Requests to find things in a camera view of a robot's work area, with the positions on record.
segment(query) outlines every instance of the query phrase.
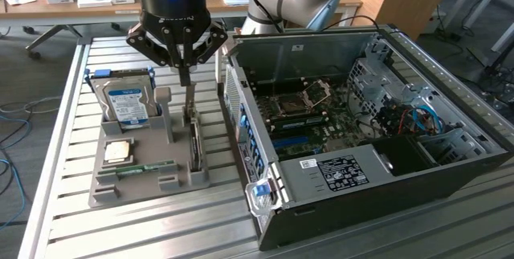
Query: gray carpet floor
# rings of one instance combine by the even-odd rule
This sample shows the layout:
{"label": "gray carpet floor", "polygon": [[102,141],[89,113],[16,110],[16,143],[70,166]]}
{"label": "gray carpet floor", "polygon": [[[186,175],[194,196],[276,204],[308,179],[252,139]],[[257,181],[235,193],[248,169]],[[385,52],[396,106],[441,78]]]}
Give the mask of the gray carpet floor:
{"label": "gray carpet floor", "polygon": [[[447,11],[455,0],[443,0],[440,10]],[[474,47],[486,54],[488,48],[500,37],[510,24],[514,22],[514,12],[503,9],[495,4],[487,7],[482,17],[478,19],[472,31],[474,37],[464,36],[459,41],[461,47]],[[78,26],[78,32],[90,37],[108,37],[124,35],[130,23],[121,23],[121,32],[110,29],[109,24]],[[34,27],[36,31],[42,32],[48,27]],[[58,96],[64,89],[65,79],[72,62],[76,38],[62,31],[41,46],[37,47],[42,55],[38,61],[26,57],[25,45],[36,36],[28,35],[20,27],[10,29],[8,36],[0,39],[0,105],[10,102],[29,102],[36,99]],[[443,58],[457,51],[457,48],[436,39],[432,36],[421,36],[417,40],[421,47],[428,51],[433,58]],[[457,75],[480,69],[478,62],[468,58],[464,51],[459,55],[447,58],[441,63]],[[514,53],[507,58],[506,66],[514,66]],[[53,108],[58,101],[50,101],[38,106],[38,110]],[[12,115],[13,118],[26,118],[26,113]],[[54,119],[57,113],[34,114],[32,116],[33,129],[28,137],[13,147],[6,149],[6,153],[16,164],[22,185],[28,197],[33,198],[37,188],[38,175],[46,153],[46,146],[50,139]],[[18,126],[18,122],[5,122],[0,120],[0,139]],[[0,177],[0,188],[6,184],[9,176]],[[4,222],[17,212],[20,208],[20,194],[16,184],[12,184],[8,191],[0,196],[0,222]],[[25,226],[22,221],[28,219],[30,205],[26,204],[25,211],[17,218],[21,225],[8,226],[0,231],[0,258],[16,258],[18,246],[21,244]]]}

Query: hard drive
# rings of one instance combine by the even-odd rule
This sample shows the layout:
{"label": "hard drive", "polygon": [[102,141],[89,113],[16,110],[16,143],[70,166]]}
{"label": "hard drive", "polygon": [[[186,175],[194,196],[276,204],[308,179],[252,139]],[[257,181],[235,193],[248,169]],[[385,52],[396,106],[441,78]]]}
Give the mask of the hard drive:
{"label": "hard drive", "polygon": [[85,75],[101,107],[104,121],[118,121],[122,129],[142,127],[158,115],[153,99],[153,70],[96,70]]}

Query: blue pcie slot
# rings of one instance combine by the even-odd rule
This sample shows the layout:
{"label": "blue pcie slot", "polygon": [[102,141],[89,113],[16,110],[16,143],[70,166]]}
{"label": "blue pcie slot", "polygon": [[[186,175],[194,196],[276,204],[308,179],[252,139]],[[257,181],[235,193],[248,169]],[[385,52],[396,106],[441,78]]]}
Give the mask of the blue pcie slot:
{"label": "blue pcie slot", "polygon": [[296,145],[297,143],[305,143],[305,142],[308,142],[308,137],[303,136],[303,137],[289,137],[287,139],[273,140],[272,144],[273,144],[273,148],[279,149],[279,148],[284,148],[285,146]]}

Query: aluminum workbench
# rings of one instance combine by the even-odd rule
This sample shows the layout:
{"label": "aluminum workbench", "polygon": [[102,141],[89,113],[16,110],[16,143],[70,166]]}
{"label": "aluminum workbench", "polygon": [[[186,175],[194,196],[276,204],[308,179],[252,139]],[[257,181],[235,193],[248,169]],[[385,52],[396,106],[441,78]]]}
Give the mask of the aluminum workbench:
{"label": "aluminum workbench", "polygon": [[[192,74],[212,186],[120,207],[90,209],[100,106],[82,73],[85,68],[94,71],[153,65],[124,39],[92,39],[76,47],[21,259],[502,258],[514,254],[512,163],[478,177],[448,199],[259,252],[216,97],[213,58]],[[184,102],[178,78],[166,67],[154,71],[157,86],[170,88],[169,108],[176,111]]]}

